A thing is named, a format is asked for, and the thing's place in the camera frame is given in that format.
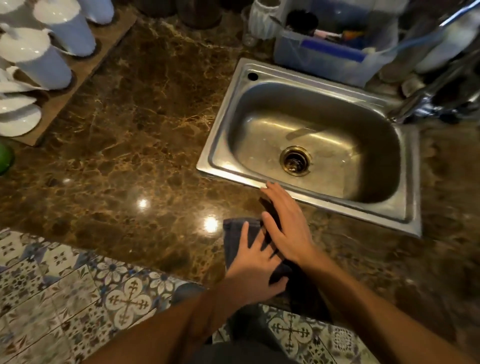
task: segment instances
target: person's left hand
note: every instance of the person's left hand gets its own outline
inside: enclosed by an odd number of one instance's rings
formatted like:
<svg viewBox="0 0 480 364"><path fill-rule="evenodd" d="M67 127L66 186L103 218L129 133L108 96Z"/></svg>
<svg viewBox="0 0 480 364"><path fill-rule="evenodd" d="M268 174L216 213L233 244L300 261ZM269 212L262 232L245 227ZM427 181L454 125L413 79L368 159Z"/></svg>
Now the person's left hand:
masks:
<svg viewBox="0 0 480 364"><path fill-rule="evenodd" d="M236 286L236 293L243 304L268 300L283 292L288 278L283 277L277 283L268 284L275 268L282 262L279 256L273 255L273 248L268 245L261 250L265 232L260 229L252 246L248 248L248 222L241 229L241 237L237 256L228 269L225 278Z"/></svg>

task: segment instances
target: clear plastic bin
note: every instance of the clear plastic bin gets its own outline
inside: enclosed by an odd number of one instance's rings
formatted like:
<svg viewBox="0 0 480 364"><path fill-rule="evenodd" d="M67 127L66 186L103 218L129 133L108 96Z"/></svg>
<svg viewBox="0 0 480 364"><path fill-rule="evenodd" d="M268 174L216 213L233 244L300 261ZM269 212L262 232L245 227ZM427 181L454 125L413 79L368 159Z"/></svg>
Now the clear plastic bin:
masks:
<svg viewBox="0 0 480 364"><path fill-rule="evenodd" d="M276 64L344 84L364 87L380 68L396 57L398 21L392 14L375 13L371 8L352 5L351 1L284 0L277 14L279 20L285 24L287 14L294 9L305 9L314 13L319 18L319 28L322 30L339 32L339 25L364 25L366 46L374 47L376 51L367 54L359 49L283 28L275 42Z"/></svg>

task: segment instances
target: green object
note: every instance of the green object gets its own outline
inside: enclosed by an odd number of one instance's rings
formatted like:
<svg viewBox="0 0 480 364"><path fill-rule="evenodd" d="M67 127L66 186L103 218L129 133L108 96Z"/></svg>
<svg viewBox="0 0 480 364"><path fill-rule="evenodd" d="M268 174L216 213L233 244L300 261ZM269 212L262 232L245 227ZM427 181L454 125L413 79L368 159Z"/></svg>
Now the green object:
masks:
<svg viewBox="0 0 480 364"><path fill-rule="evenodd" d="M13 164L13 150L0 143L0 174L5 173Z"/></svg>

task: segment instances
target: stainless steel sink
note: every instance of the stainless steel sink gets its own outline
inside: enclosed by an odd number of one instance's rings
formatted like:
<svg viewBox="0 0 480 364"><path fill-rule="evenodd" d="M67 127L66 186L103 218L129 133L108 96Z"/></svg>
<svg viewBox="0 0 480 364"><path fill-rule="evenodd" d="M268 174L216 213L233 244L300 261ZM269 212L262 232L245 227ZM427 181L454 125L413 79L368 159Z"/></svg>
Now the stainless steel sink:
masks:
<svg viewBox="0 0 480 364"><path fill-rule="evenodd" d="M197 169L421 236L418 132L385 117L398 104L241 59Z"/></svg>

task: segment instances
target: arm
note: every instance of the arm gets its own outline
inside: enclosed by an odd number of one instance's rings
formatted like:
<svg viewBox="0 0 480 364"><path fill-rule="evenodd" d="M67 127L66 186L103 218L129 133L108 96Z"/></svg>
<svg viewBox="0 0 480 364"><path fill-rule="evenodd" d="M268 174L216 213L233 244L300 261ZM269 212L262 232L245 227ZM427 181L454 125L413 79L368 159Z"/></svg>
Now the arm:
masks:
<svg viewBox="0 0 480 364"><path fill-rule="evenodd" d="M85 364L185 363L235 311L283 292L287 279L268 285L280 258L272 257L271 246L260 251L263 231L248 248L247 233L245 223L239 251L223 281L120 333Z"/></svg>
<svg viewBox="0 0 480 364"><path fill-rule="evenodd" d="M317 249L300 207L280 185L268 182L262 191L272 200L280 217L282 231L271 215L262 214L277 248L309 275L382 363L475 363L377 296Z"/></svg>

